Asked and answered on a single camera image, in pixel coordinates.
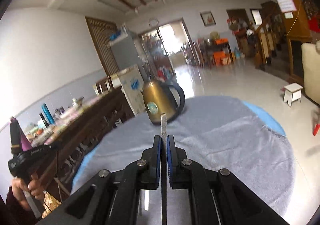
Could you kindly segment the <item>person's left hand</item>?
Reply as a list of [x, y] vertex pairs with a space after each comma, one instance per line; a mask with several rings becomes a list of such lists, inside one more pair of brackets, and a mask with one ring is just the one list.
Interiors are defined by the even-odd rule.
[[25, 198], [25, 192], [33, 195], [40, 202], [43, 202], [44, 200], [44, 189], [36, 173], [31, 175], [31, 181], [29, 184], [25, 184], [21, 178], [13, 178], [11, 182], [11, 188], [14, 197], [21, 207], [26, 211], [31, 211], [31, 208]]

